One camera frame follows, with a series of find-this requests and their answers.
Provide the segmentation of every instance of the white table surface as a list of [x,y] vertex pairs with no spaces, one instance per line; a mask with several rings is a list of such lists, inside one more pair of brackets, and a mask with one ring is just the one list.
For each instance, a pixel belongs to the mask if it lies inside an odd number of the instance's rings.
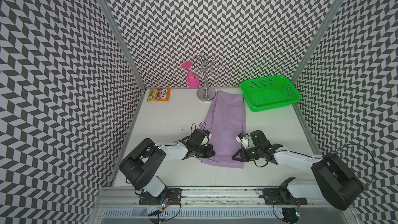
[[[220,89],[241,94],[240,89]],[[143,139],[167,144],[189,136],[192,123],[202,122],[209,110],[209,102],[196,97],[197,89],[172,89],[167,102],[147,102],[145,93],[125,156]],[[278,143],[291,150],[311,154],[311,148],[292,106],[262,112],[251,112],[246,102],[246,131],[261,130],[271,144]],[[285,165],[269,163],[258,168],[254,162],[244,163],[243,169],[201,164],[194,157],[163,162],[156,175],[169,187],[177,186],[279,186],[288,177],[313,179],[314,176]],[[118,172],[113,186],[131,186]]]

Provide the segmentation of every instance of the wire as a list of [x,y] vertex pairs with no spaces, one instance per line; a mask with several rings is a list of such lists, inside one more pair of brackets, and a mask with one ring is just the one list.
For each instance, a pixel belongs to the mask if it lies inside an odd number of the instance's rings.
[[276,215],[276,213],[275,213],[275,211],[274,211],[274,208],[275,208],[275,205],[276,205],[277,203],[282,203],[282,204],[285,204],[285,205],[291,205],[291,204],[287,204],[287,203],[284,203],[284,202],[275,202],[275,203],[272,205],[272,212],[273,212],[273,214],[275,215],[275,217],[278,218],[279,220],[283,221],[284,223],[289,223],[289,222],[284,221],[283,219],[279,218],[279,217]]
[[372,157],[372,160],[373,160],[373,169],[372,169],[372,179],[370,180],[370,182],[368,182],[368,184],[366,185],[366,187],[363,189],[363,190],[365,190],[365,189],[367,189],[369,186],[370,186],[370,184],[375,180],[375,176],[376,176],[376,162],[375,162],[375,157],[373,157],[373,154],[372,154],[372,152],[370,151],[370,150],[368,150],[368,148],[366,148],[365,146],[363,146],[363,145],[361,145],[361,144],[356,144],[356,143],[347,143],[347,144],[345,144],[345,145],[343,145],[342,147],[340,147],[340,148],[338,148],[335,152],[333,152],[333,154],[336,154],[339,150],[341,150],[343,147],[345,147],[345,146],[348,146],[348,145],[352,145],[352,146],[354,146],[354,145],[357,145],[357,146],[360,146],[360,147],[362,147],[363,149],[365,149],[369,154],[371,154],[371,157]]
[[178,210],[178,213],[177,213],[175,216],[173,216],[172,218],[162,221],[162,223],[163,223],[163,222],[166,222],[166,221],[168,221],[168,220],[171,220],[171,219],[173,219],[173,218],[175,218],[177,215],[180,214],[180,211],[181,211],[181,201],[180,201],[180,208],[179,208],[179,210]]
[[206,137],[207,137],[207,142],[206,142],[205,144],[203,144],[204,146],[206,146],[206,145],[209,143],[209,141],[210,141],[210,138],[209,138],[209,136],[208,136],[208,135],[206,135]]
[[267,163],[264,164],[263,166],[258,166],[258,165],[256,164],[256,160],[254,160],[254,164],[255,164],[257,167],[262,168],[262,167],[266,167],[266,166],[268,165],[268,161],[267,161]]
[[258,195],[259,197],[264,197],[264,195],[260,195],[260,193],[259,193],[260,190],[263,190],[263,189],[257,190],[257,195]]
[[192,135],[192,127],[193,127],[193,125],[195,125],[195,129],[193,129],[193,130],[196,130],[196,124],[193,123],[193,124],[191,125],[191,135]]
[[245,150],[246,150],[247,148],[243,147],[243,145],[242,145],[242,140],[243,140],[244,137],[248,136],[250,133],[251,133],[251,132],[248,132],[248,133],[244,134],[243,137],[240,139],[240,146],[241,146],[243,149],[245,149]]
[[137,189],[134,189],[134,193],[135,193],[137,196],[141,197],[142,194],[138,194],[138,193],[136,192],[136,190],[137,190]]
[[184,140],[186,140],[186,139],[188,139],[188,138],[190,138],[191,136],[186,136],[186,137],[183,137],[183,139],[181,139],[182,141],[184,141]]
[[142,157],[141,159],[140,159],[140,161],[138,161],[133,167],[132,167],[132,169],[129,171],[129,173],[127,174],[127,176],[126,176],[126,183],[128,183],[127,182],[127,177],[130,175],[130,173],[132,172],[132,170],[142,161],[142,159],[143,159],[144,157]]
[[176,146],[177,144],[161,144],[161,145],[158,145],[158,146],[156,146],[156,147],[161,147],[161,146]]
[[292,152],[292,153],[296,153],[296,154],[300,154],[300,155],[303,155],[303,156],[306,156],[306,157],[311,157],[311,158],[315,158],[315,159],[323,159],[323,157],[312,157],[312,156],[309,156],[309,155],[307,155],[307,154],[303,154],[303,153],[300,153],[300,152],[294,152],[294,151],[288,151],[288,150],[280,150],[280,151],[277,151],[276,153],[278,153],[278,152]]
[[200,128],[200,125],[201,125],[202,123],[205,123],[205,126],[204,126],[203,129],[202,129],[202,130],[205,130],[205,128],[206,128],[206,122],[204,122],[204,121],[200,122],[199,128]]

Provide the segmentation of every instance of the black cable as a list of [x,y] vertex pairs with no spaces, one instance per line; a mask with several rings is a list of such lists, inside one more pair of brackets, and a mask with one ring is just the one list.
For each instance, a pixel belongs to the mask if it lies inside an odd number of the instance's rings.
[[181,201],[180,201],[180,208],[179,208],[179,210],[178,210],[178,213],[177,213],[175,216],[173,216],[172,218],[162,221],[162,223],[163,223],[163,222],[166,222],[166,221],[168,221],[168,220],[171,220],[171,219],[173,219],[173,218],[175,218],[177,215],[180,214],[180,211],[181,211]]
[[323,157],[312,157],[312,156],[309,156],[309,155],[306,155],[306,154],[303,154],[303,153],[299,153],[299,152],[293,152],[293,153],[300,154],[300,155],[303,155],[303,156],[306,156],[306,157],[315,158],[315,159],[321,159],[321,158],[323,158]]
[[166,186],[166,184],[162,181],[162,179],[160,179],[158,176],[156,177],[164,184],[164,186]]
[[284,223],[288,223],[288,222],[282,220],[281,218],[279,218],[279,217],[276,215],[276,213],[275,213],[275,211],[274,211],[274,207],[275,207],[275,205],[276,205],[277,203],[282,203],[282,204],[285,204],[285,205],[291,205],[291,204],[287,204],[287,203],[284,203],[284,202],[275,202],[274,205],[272,205],[272,212],[273,212],[273,214],[275,215],[275,217],[278,218],[279,220],[283,221]]
[[240,140],[240,146],[243,148],[243,149],[247,149],[247,148],[245,148],[245,147],[243,147],[243,145],[242,145],[242,140],[243,140],[243,138],[245,137],[245,136],[249,136],[249,134],[250,134],[251,132],[248,132],[248,133],[246,133],[245,135],[243,135],[243,137],[241,138],[241,140]]
[[263,189],[257,190],[257,195],[258,195],[259,197],[264,197],[264,195],[260,195],[260,193],[259,193],[260,190],[263,190]]
[[136,192],[136,190],[137,190],[137,189],[134,189],[134,193],[135,193],[137,196],[139,196],[139,197],[142,196],[142,194],[138,194],[138,193]]
[[209,138],[209,136],[208,136],[208,135],[206,135],[206,137],[207,137],[207,142],[206,142],[205,144],[203,144],[204,146],[206,146],[206,145],[209,143],[209,141],[210,141],[210,138]]
[[181,139],[182,141],[184,141],[184,140],[186,140],[186,139],[188,139],[188,138],[190,138],[191,136],[186,136],[186,137],[184,137],[183,139]]
[[156,146],[156,147],[161,147],[161,146],[176,146],[177,144],[161,144],[161,145],[158,145],[158,146]]
[[138,161],[133,167],[132,167],[132,169],[129,171],[129,173],[127,174],[127,176],[126,176],[126,183],[128,183],[127,182],[127,177],[130,175],[130,173],[132,172],[132,170],[137,166],[137,164],[139,164],[141,161],[142,161],[142,159],[143,159],[144,157],[142,157],[141,159],[140,159],[140,161]]
[[200,125],[201,125],[202,123],[205,123],[205,126],[204,126],[203,129],[202,129],[202,130],[205,130],[205,128],[206,128],[206,122],[204,122],[204,121],[200,122],[199,128],[200,128]]
[[193,129],[193,130],[196,130],[196,124],[193,123],[193,124],[191,125],[191,135],[192,135],[192,127],[193,127],[193,125],[195,125],[195,129]]
[[266,167],[266,166],[268,165],[268,161],[267,161],[267,163],[264,164],[263,166],[258,166],[258,165],[256,164],[256,160],[254,160],[254,164],[255,164],[257,167],[262,168],[262,167]]
[[338,148],[335,152],[333,152],[333,154],[336,154],[339,150],[341,150],[343,147],[345,147],[345,146],[348,146],[348,145],[358,145],[358,146],[360,146],[360,147],[362,147],[363,149],[365,149],[369,154],[371,154],[371,157],[372,157],[372,160],[373,160],[373,169],[372,169],[372,173],[373,173],[373,175],[372,175],[372,179],[370,180],[370,182],[366,185],[366,187],[364,188],[364,190],[365,189],[367,189],[369,186],[370,186],[370,184],[375,180],[375,175],[376,175],[376,162],[375,162],[375,157],[373,157],[373,154],[372,154],[372,152],[368,149],[368,148],[366,148],[365,146],[363,146],[363,145],[361,145],[361,144],[356,144],[356,143],[347,143],[347,144],[345,144],[345,145],[343,145],[342,147],[340,147],[340,148]]

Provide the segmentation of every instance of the metal vent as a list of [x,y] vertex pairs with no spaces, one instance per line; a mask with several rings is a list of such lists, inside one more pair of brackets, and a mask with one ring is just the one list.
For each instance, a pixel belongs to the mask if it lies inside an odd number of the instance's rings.
[[[106,208],[104,218],[148,218],[158,208]],[[275,208],[276,216],[283,218],[282,209]],[[164,210],[159,217],[173,217],[178,208]],[[176,218],[181,219],[250,219],[276,218],[272,208],[189,208],[181,209]]]

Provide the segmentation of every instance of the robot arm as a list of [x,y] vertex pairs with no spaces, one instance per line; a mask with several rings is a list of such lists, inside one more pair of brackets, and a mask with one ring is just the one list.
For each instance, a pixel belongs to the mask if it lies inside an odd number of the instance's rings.
[[240,149],[232,159],[249,162],[260,158],[274,164],[283,164],[313,174],[315,179],[288,178],[280,186],[281,199],[315,198],[328,201],[340,210],[346,210],[365,190],[363,183],[336,155],[306,155],[291,151],[280,144],[271,145],[260,130],[250,134],[254,147]]
[[[136,189],[144,189],[154,197],[167,196],[166,185],[154,177],[163,161],[187,159],[189,157],[208,158],[215,155],[213,147],[207,144],[210,133],[196,129],[174,144],[157,144],[144,139],[121,162],[119,169]],[[336,155],[306,155],[291,151],[280,144],[272,144],[260,130],[250,134],[254,147],[240,149],[232,159],[249,162],[260,158],[274,164],[294,167],[312,173],[315,179],[298,180],[288,178],[280,185],[280,199],[291,202],[297,198],[325,199],[332,206],[346,210],[365,190],[363,183],[349,167]]]
[[119,169],[136,189],[144,189],[152,196],[166,195],[167,187],[154,177],[160,164],[173,159],[187,159],[189,157],[208,158],[214,156],[213,146],[207,144],[210,133],[196,129],[191,136],[187,136],[173,144],[157,144],[150,138],[144,139],[120,163]]

